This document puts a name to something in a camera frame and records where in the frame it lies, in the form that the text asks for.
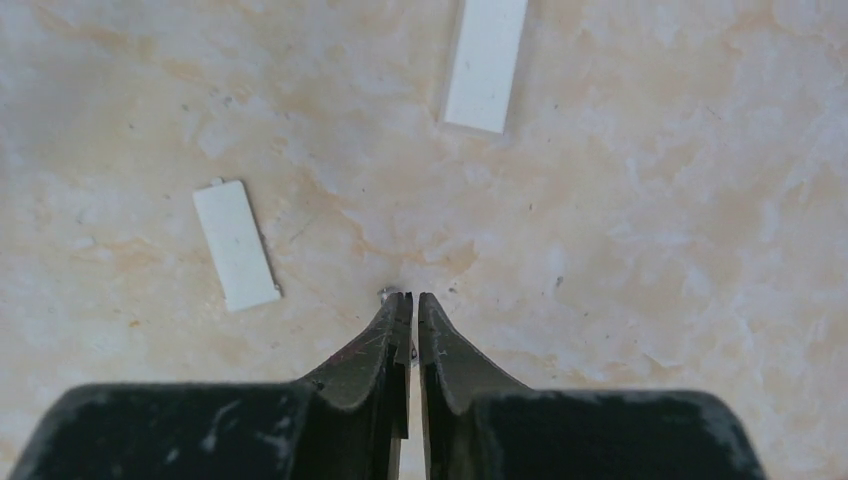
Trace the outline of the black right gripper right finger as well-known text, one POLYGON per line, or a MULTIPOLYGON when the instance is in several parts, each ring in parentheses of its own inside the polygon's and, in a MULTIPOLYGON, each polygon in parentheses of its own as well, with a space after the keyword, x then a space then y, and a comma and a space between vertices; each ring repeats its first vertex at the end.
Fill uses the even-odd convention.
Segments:
POLYGON ((501 369, 419 298, 431 479, 762 479, 742 422, 695 390, 541 390, 501 369))

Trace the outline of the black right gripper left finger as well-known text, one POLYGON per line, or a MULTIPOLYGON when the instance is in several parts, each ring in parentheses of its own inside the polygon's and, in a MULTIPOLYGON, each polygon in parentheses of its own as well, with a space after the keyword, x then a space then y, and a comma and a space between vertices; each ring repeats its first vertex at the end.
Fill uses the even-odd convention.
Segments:
POLYGON ((101 383, 47 411, 14 479, 395 479, 413 297, 304 376, 270 383, 101 383))

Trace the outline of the small white battery door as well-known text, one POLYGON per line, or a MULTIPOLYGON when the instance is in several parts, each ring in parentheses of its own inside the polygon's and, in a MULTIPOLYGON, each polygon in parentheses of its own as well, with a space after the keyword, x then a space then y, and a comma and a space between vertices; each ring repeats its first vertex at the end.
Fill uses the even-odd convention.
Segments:
POLYGON ((193 202, 230 312, 282 298, 244 183, 214 179, 193 202))

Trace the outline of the white remote control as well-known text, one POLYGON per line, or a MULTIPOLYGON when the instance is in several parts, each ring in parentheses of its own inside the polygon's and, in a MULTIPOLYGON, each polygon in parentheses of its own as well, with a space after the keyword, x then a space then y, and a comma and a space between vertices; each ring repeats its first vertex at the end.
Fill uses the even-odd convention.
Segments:
POLYGON ((527 10, 527 0, 458 4, 442 123, 484 134, 505 132, 527 10))

